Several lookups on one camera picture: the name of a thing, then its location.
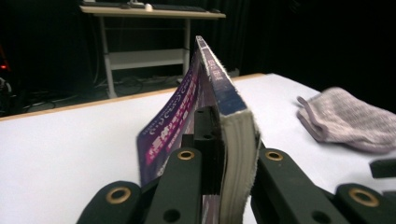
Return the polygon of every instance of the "open book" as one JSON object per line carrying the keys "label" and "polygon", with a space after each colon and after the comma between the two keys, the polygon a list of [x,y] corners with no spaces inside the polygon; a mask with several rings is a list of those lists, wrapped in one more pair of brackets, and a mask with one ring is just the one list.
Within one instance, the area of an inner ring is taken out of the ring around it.
{"label": "open book", "polygon": [[219,125],[219,195],[203,200],[203,223],[242,223],[254,182],[260,139],[254,118],[210,47],[196,37],[191,66],[163,109],[137,136],[141,185],[160,176],[183,133],[193,133],[194,111],[211,106]]}

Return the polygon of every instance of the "desk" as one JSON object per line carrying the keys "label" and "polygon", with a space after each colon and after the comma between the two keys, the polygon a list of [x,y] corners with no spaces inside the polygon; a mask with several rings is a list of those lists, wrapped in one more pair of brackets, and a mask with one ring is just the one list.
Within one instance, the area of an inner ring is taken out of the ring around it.
{"label": "desk", "polygon": [[[85,13],[91,13],[99,17],[102,44],[105,58],[106,77],[109,98],[116,98],[112,70],[125,68],[138,68],[148,66],[159,66],[168,64],[183,64],[183,74],[187,73],[190,62],[190,30],[191,20],[217,20],[225,18],[222,13],[190,12],[152,10],[146,11],[142,8],[121,9],[116,7],[80,7]],[[106,41],[106,27],[104,17],[137,17],[157,19],[182,19],[184,27],[184,49],[146,50],[134,52],[108,52]]]}
{"label": "desk", "polygon": [[[374,180],[371,155],[319,144],[296,118],[297,96],[318,94],[277,75],[239,77],[235,85],[253,111],[262,141],[287,152],[319,187],[335,192],[355,182],[395,189],[396,179]],[[135,138],[174,89],[120,97],[0,119],[0,223],[75,223],[108,183],[139,183]],[[255,223],[247,206],[245,223]]]}

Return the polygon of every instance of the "pink cloth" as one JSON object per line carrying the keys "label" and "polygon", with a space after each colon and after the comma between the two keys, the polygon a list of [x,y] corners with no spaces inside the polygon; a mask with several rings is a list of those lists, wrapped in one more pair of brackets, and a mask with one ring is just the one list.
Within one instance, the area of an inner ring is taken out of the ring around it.
{"label": "pink cloth", "polygon": [[304,106],[297,118],[317,141],[344,143],[374,153],[396,149],[395,114],[337,87],[308,101],[297,99]]}

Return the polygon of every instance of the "brass ring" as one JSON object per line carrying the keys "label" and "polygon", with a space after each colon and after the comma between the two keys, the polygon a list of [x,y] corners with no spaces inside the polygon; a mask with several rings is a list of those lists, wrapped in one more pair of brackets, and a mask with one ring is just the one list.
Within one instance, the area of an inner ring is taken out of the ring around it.
{"label": "brass ring", "polygon": [[281,161],[283,160],[283,156],[277,152],[269,151],[265,152],[265,157],[270,159],[271,161]]}
{"label": "brass ring", "polygon": [[[364,195],[367,197],[368,200],[363,199],[359,195]],[[349,190],[349,196],[355,200],[357,203],[361,203],[363,205],[366,205],[368,207],[377,207],[379,206],[379,200],[370,192],[363,190],[363,189],[357,189],[353,188]]]}
{"label": "brass ring", "polygon": [[177,157],[183,161],[189,161],[194,158],[194,153],[191,151],[181,151],[177,154]]}
{"label": "brass ring", "polygon": [[[120,197],[114,197],[114,193],[120,192],[122,193]],[[108,203],[123,203],[131,196],[132,192],[130,189],[126,187],[116,187],[111,189],[106,195],[106,200]]]}

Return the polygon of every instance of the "desk leg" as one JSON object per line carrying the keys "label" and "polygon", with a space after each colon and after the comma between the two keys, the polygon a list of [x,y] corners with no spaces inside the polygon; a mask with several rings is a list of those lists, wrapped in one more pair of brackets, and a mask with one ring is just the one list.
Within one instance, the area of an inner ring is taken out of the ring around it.
{"label": "desk leg", "polygon": [[186,75],[190,67],[190,30],[191,20],[186,19],[184,27],[183,74]]}
{"label": "desk leg", "polygon": [[107,86],[108,86],[107,94],[109,98],[117,98],[117,94],[114,90],[113,73],[111,72],[110,56],[108,54],[108,48],[107,48],[105,21],[103,17],[99,17],[99,21],[100,21],[100,31],[102,35],[103,56],[105,58],[105,69],[107,76]]}

